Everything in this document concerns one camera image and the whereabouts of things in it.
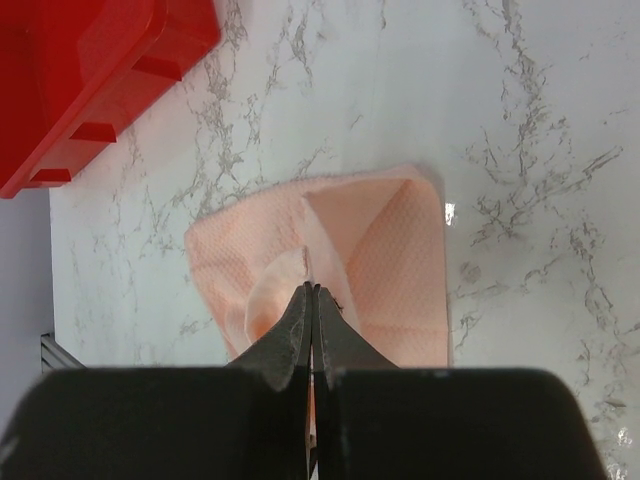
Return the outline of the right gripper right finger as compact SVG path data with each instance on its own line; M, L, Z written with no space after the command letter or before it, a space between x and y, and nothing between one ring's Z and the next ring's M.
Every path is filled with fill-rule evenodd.
M321 285L313 288L312 347L314 373L327 389L346 370L398 368L343 318L337 301Z

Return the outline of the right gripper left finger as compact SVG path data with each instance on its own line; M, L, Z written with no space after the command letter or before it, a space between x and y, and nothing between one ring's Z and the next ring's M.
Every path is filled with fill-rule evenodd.
M228 364L258 374L271 390L307 390L313 323L313 286L294 291L284 314L251 347Z

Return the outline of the plain peach towel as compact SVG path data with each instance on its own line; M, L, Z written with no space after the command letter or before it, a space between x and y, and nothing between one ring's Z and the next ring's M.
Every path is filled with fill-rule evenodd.
M450 361L444 214L420 168L273 186L197 220L185 247L232 359L309 282L327 288L346 322L392 363Z

